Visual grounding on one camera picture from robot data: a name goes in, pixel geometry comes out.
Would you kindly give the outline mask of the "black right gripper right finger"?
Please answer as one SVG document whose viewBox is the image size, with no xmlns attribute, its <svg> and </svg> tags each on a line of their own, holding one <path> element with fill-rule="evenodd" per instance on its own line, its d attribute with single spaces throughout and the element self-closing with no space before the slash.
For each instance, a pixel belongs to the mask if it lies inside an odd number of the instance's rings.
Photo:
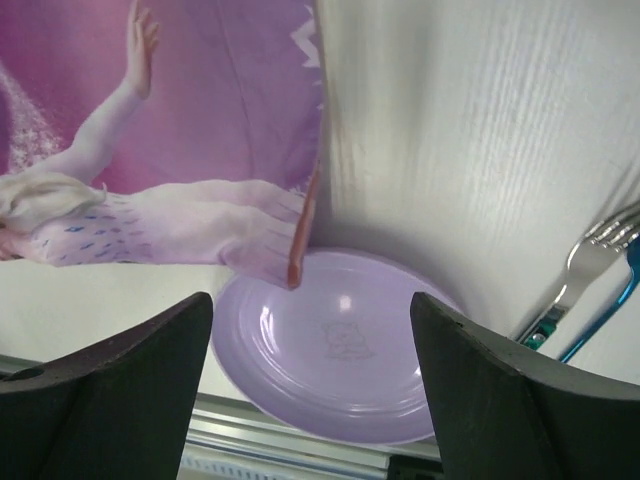
<svg viewBox="0 0 640 480">
<path fill-rule="evenodd" d="M 539 354 L 426 293 L 410 317 L 446 478 L 638 478 L 638 386 Z"/>
</svg>

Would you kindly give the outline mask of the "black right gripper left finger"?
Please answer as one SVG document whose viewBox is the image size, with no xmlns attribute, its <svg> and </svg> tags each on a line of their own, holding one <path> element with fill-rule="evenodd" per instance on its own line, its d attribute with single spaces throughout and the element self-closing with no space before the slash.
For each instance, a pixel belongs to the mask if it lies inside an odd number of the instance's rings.
<svg viewBox="0 0 640 480">
<path fill-rule="evenodd" d="M 198 292 L 1 381 L 4 479 L 174 479 L 209 345 Z"/>
</svg>

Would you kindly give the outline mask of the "lilac plastic plate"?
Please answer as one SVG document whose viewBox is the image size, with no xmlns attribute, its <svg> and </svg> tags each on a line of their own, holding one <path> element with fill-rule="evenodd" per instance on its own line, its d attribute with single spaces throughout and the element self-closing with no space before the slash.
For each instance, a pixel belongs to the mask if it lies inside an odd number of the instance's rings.
<svg viewBox="0 0 640 480">
<path fill-rule="evenodd" d="M 316 249 L 299 287 L 247 276 L 218 294 L 212 350 L 227 378 L 266 414 L 351 444 L 405 444 L 434 427 L 414 346 L 417 292 L 433 280 L 379 256 Z"/>
</svg>

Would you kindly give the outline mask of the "silver fork blue handle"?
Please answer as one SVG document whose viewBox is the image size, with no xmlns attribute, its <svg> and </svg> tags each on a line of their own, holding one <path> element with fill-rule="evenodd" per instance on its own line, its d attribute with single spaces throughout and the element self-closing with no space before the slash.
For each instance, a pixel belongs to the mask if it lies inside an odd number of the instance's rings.
<svg viewBox="0 0 640 480">
<path fill-rule="evenodd" d="M 569 252 L 559 290 L 515 341 L 538 350 L 556 331 L 588 287 L 603 275 L 639 237 L 639 201 L 596 223 Z"/>
</svg>

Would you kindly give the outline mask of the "blue metallic spoon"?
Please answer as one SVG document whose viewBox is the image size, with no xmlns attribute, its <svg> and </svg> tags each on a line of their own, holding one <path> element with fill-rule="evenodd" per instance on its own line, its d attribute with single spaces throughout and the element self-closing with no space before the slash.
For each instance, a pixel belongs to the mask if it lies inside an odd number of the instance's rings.
<svg viewBox="0 0 640 480">
<path fill-rule="evenodd" d="M 632 296 L 639 285 L 639 259 L 635 261 L 627 259 L 627 263 L 630 268 L 630 277 L 624 288 L 614 300 L 609 303 L 607 308 L 580 333 L 578 338 L 562 352 L 558 358 L 560 362 L 567 364 Z"/>
</svg>

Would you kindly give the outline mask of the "purple pink princess placemat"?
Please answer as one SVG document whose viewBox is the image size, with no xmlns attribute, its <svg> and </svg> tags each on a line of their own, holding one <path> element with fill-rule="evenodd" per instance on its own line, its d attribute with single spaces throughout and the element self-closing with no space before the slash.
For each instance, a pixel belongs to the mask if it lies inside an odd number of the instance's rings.
<svg viewBox="0 0 640 480">
<path fill-rule="evenodd" d="M 5 1 L 1 255 L 298 286 L 323 107 L 310 1 Z"/>
</svg>

